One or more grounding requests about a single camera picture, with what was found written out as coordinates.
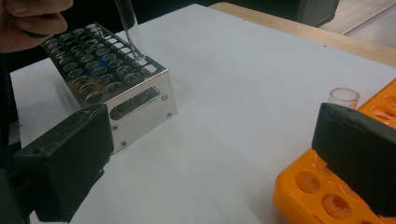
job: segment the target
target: test tube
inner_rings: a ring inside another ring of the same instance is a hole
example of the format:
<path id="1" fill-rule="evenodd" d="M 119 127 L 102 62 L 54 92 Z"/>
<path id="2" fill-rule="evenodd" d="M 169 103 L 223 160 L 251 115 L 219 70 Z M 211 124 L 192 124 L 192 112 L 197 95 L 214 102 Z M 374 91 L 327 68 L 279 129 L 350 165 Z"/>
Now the test tube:
<path id="1" fill-rule="evenodd" d="M 142 52 L 141 36 L 132 7 L 131 0 L 114 0 L 117 10 L 120 14 L 122 26 L 124 28 L 126 37 L 128 39 L 129 47 L 134 58 L 138 61 L 145 59 L 145 54 Z"/>

